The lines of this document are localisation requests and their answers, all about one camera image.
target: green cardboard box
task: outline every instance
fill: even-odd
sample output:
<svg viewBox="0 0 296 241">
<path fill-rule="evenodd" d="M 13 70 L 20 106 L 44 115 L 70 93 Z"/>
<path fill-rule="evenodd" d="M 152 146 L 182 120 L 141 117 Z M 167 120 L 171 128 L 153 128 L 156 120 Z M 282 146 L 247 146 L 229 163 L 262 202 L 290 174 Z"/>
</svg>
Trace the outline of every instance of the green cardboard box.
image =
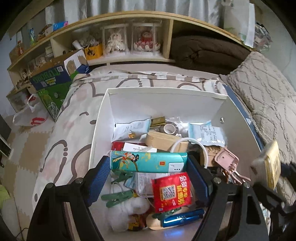
<svg viewBox="0 0 296 241">
<path fill-rule="evenodd" d="M 88 72 L 84 51 L 78 50 L 47 62 L 33 73 L 30 82 L 51 117 L 56 120 L 72 80 L 77 74 Z"/>
</svg>

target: teal power bank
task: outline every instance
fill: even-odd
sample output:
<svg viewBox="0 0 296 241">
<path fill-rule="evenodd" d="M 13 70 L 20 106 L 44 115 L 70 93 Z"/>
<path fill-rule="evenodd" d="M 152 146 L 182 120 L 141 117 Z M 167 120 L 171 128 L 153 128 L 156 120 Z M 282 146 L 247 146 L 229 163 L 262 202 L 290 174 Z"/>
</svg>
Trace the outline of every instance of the teal power bank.
<svg viewBox="0 0 296 241">
<path fill-rule="evenodd" d="M 173 173 L 186 170 L 187 153 L 111 151 L 110 168 L 127 172 Z"/>
</svg>

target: green clothespin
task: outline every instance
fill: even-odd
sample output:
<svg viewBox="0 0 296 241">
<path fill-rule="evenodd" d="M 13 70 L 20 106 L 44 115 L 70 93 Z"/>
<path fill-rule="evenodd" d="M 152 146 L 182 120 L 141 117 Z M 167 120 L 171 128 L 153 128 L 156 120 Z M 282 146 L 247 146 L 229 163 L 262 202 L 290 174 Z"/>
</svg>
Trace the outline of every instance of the green clothespin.
<svg viewBox="0 0 296 241">
<path fill-rule="evenodd" d="M 111 182 L 111 184 L 113 184 L 114 182 L 122 182 L 125 181 L 131 177 L 133 177 L 133 173 L 132 172 L 122 172 L 122 171 L 113 171 L 115 175 L 118 176 L 118 178 L 114 181 Z"/>
<path fill-rule="evenodd" d="M 134 197 L 134 192 L 133 190 L 128 190 L 124 192 L 118 192 L 118 193 L 113 193 L 113 194 L 105 194 L 101 196 L 101 199 L 103 201 L 108 201 L 106 203 L 106 207 L 113 207 L 116 204 L 119 204 L 121 202 L 124 202 L 127 199 L 130 199 Z"/>
<path fill-rule="evenodd" d="M 173 209 L 171 211 L 167 211 L 164 213 L 155 213 L 152 215 L 153 218 L 157 218 L 159 221 L 162 221 L 163 219 L 167 218 L 168 216 L 173 215 L 175 212 L 179 211 L 181 207 Z"/>
</svg>

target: hanging plastic bag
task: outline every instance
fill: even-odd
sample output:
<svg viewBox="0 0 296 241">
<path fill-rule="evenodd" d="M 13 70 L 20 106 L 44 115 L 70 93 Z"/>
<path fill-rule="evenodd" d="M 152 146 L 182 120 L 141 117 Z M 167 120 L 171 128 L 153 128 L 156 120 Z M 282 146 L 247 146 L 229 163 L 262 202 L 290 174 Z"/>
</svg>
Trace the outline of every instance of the hanging plastic bag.
<svg viewBox="0 0 296 241">
<path fill-rule="evenodd" d="M 249 0 L 223 0 L 224 29 L 253 48 L 255 37 L 255 7 Z"/>
<path fill-rule="evenodd" d="M 49 116 L 46 108 L 37 94 L 33 94 L 27 101 L 27 105 L 13 117 L 16 126 L 38 126 L 45 122 Z"/>
</svg>

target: bed sheet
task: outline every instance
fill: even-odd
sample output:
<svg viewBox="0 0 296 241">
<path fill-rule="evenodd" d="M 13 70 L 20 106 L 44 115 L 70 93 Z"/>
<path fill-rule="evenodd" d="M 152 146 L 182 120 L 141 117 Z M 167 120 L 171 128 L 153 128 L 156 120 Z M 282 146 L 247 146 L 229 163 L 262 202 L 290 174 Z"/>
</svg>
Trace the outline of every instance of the bed sheet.
<svg viewBox="0 0 296 241">
<path fill-rule="evenodd" d="M 108 88 L 171 87 L 227 94 L 219 78 L 206 79 L 162 71 L 94 69 L 69 89 L 40 164 L 32 204 L 47 183 L 65 185 L 88 171 L 91 143 L 103 96 Z"/>
</svg>

